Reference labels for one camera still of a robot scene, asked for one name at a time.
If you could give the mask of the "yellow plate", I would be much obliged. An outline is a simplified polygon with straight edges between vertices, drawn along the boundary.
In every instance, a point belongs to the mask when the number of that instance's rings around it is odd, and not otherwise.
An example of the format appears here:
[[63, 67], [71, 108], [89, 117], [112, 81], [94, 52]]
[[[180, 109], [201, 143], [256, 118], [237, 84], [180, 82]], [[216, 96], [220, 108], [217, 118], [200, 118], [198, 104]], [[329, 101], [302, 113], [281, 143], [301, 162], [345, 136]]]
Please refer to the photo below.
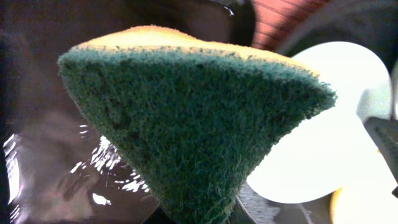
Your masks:
[[336, 105], [283, 137], [248, 185], [279, 203], [309, 202], [350, 184], [390, 192], [394, 178], [364, 127], [369, 118], [391, 115], [392, 87], [382, 60], [350, 42], [318, 44], [295, 59], [320, 72], [336, 92]]

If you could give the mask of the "green and yellow sponge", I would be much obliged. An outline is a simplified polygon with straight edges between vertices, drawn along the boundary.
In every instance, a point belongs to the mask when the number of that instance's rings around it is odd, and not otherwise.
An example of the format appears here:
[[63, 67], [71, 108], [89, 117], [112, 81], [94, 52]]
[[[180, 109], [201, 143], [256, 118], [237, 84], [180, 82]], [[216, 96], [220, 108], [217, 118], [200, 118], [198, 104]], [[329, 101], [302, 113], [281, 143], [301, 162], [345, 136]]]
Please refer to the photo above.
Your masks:
[[176, 223], [225, 223], [272, 147], [337, 99], [289, 57], [159, 26], [78, 44], [58, 66], [80, 113]]

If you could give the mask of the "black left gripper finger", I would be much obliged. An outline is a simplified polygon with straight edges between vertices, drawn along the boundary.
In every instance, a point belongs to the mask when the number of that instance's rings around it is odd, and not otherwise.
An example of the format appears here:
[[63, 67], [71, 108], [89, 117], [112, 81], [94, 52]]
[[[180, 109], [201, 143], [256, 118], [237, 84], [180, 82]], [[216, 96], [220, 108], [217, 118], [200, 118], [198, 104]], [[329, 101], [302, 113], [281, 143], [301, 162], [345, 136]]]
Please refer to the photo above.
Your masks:
[[397, 120], [370, 117], [364, 127], [397, 182]]

